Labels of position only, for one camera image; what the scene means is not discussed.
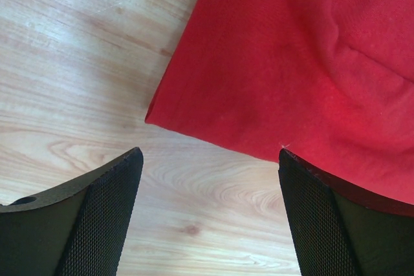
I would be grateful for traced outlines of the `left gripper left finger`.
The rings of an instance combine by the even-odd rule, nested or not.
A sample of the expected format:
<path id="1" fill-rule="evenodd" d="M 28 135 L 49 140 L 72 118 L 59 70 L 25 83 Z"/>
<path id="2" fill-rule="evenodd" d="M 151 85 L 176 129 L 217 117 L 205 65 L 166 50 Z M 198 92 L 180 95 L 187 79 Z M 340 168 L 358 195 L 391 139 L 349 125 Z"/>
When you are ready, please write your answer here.
<path id="1" fill-rule="evenodd" d="M 116 275 L 144 158 L 135 147 L 1 206 L 2 275 Z"/>

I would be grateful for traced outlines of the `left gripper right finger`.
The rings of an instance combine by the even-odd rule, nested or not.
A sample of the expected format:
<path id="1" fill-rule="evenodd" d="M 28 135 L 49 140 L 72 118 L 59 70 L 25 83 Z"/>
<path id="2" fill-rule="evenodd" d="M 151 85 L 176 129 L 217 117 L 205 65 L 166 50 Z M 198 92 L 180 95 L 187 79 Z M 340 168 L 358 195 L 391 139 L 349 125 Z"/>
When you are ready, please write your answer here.
<path id="1" fill-rule="evenodd" d="M 302 275 L 412 275 L 413 205 L 279 153 L 279 183 Z"/>

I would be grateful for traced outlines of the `red t shirt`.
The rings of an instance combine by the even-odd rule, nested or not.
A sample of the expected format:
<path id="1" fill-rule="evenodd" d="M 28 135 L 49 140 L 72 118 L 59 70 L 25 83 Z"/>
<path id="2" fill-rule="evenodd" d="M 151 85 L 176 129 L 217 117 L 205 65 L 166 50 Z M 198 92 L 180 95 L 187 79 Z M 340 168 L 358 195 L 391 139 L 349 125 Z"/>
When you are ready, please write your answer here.
<path id="1" fill-rule="evenodd" d="M 413 202 L 413 0 L 197 0 L 145 121 Z"/>

